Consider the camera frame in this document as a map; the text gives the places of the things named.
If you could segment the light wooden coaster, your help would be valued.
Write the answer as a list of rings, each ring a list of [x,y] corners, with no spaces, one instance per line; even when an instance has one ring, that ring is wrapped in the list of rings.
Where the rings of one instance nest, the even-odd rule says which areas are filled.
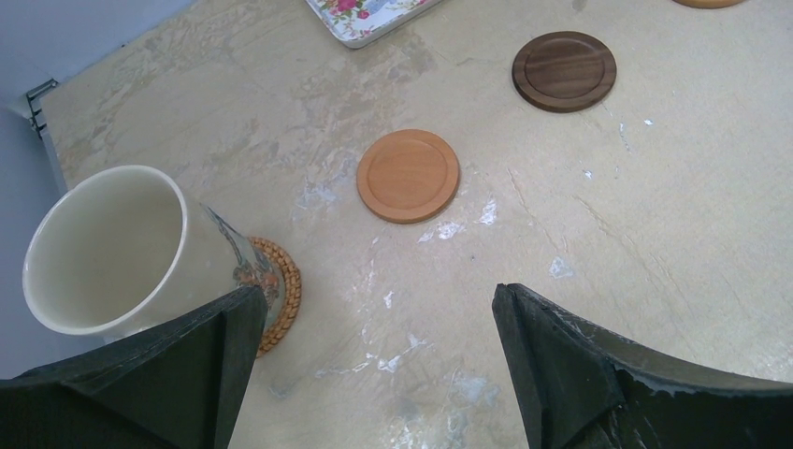
[[[420,129],[389,133],[363,154],[356,187],[364,205],[395,224],[415,224],[441,213],[454,199],[460,164],[441,137]]]

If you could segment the dark wooden coaster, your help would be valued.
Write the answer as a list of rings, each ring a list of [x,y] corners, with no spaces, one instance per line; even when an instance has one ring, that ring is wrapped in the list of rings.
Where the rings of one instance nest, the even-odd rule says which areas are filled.
[[[555,113],[595,106],[613,88],[617,64],[600,40],[558,31],[527,42],[512,63],[516,92],[532,106]]]

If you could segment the beige mug with pattern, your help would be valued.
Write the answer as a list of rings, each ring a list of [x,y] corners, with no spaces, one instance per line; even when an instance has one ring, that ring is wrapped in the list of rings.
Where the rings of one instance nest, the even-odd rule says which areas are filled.
[[[271,259],[163,171],[104,170],[63,196],[24,259],[26,304],[66,335],[124,338],[242,286],[262,288],[267,325],[285,301]]]

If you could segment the orange coaster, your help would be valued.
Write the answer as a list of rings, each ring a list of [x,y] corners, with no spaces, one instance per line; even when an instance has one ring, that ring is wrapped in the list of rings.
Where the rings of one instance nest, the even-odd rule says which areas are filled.
[[[675,3],[692,8],[718,9],[732,7],[743,2],[743,0],[673,0]]]

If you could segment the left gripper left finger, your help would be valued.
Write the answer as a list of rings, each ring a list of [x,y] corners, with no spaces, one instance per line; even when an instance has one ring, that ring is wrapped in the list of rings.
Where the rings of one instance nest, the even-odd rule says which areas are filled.
[[[1,383],[5,448],[225,448],[268,307],[241,287]]]

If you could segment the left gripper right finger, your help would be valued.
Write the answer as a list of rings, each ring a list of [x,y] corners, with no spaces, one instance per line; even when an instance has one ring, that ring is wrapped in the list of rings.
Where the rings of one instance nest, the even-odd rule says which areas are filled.
[[[532,448],[788,448],[789,383],[666,355],[519,283],[497,331]]]

